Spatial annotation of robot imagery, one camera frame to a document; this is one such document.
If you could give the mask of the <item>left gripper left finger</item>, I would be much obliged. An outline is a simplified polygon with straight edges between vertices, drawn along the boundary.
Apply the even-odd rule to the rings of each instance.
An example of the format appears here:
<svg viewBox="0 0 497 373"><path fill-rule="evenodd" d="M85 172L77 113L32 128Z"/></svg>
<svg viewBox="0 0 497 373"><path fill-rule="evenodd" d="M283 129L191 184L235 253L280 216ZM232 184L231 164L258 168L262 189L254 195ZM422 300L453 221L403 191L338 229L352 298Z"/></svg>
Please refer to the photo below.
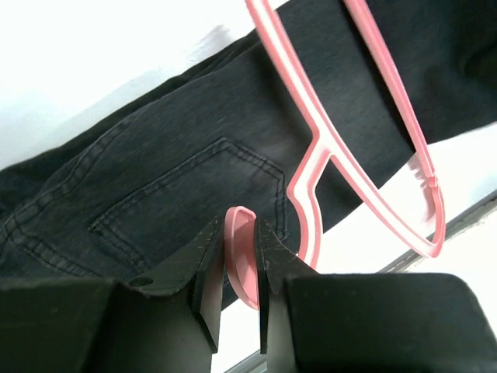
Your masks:
<svg viewBox="0 0 497 373"><path fill-rule="evenodd" d="M224 227L128 282L1 282L3 372L208 372L218 350Z"/></svg>

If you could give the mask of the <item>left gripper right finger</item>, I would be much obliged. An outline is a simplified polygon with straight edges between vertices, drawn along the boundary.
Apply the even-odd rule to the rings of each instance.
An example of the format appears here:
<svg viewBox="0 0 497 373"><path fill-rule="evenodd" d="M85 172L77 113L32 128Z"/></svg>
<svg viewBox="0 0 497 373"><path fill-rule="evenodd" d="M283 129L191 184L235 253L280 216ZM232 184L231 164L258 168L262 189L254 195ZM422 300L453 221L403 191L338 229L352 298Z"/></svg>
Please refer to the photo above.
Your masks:
<svg viewBox="0 0 497 373"><path fill-rule="evenodd" d="M255 222L270 372L494 372L496 339L451 274L319 274Z"/></svg>

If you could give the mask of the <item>pink hanger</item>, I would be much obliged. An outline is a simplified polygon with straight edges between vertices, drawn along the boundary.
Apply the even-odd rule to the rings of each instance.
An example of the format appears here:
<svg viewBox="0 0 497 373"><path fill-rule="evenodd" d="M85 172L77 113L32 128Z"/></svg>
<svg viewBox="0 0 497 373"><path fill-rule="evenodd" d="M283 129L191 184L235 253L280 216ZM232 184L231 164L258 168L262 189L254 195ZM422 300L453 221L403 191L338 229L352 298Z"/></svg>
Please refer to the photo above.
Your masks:
<svg viewBox="0 0 497 373"><path fill-rule="evenodd" d="M408 226L380 195L325 112L277 12L272 9L268 1L248 1L246 6L262 44L312 133L311 144L287 188L287 196L297 212L301 228L297 255L310 268L316 268L323 224L315 189L325 167L332 162L368 208L403 243L422 256L436 258L445 240L446 216L443 195L426 139L398 69L368 5L364 1L347 1L345 5L382 75L415 146L433 198L435 231L431 241L424 239Z"/></svg>

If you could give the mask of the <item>black trousers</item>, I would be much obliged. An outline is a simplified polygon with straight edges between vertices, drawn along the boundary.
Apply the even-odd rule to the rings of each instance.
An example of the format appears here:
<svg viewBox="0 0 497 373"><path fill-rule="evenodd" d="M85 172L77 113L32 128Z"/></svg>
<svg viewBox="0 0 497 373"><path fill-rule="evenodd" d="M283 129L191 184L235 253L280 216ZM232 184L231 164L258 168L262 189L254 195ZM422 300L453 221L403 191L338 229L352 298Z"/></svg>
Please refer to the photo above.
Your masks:
<svg viewBox="0 0 497 373"><path fill-rule="evenodd" d="M496 119L494 1L368 5L429 143ZM346 7L290 1L279 14L336 129L384 185L414 148ZM237 205L297 249L285 189L310 138L250 33L65 145L3 170L1 275L128 281Z"/></svg>

